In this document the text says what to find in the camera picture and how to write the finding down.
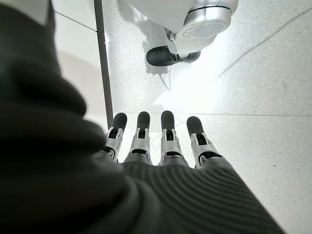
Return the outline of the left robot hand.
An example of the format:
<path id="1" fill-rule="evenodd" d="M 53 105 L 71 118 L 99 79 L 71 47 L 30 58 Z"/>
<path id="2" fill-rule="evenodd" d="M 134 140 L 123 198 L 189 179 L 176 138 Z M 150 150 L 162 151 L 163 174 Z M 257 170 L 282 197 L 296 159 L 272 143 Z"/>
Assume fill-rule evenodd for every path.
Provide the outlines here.
<path id="1" fill-rule="evenodd" d="M 123 163 L 127 117 L 107 134 L 84 118 L 86 103 L 63 79 L 49 0 L 0 3 L 0 231 L 3 234 L 280 234 L 282 229 L 189 117 L 195 168 L 178 149 L 164 111 L 161 161 L 137 121 Z"/>

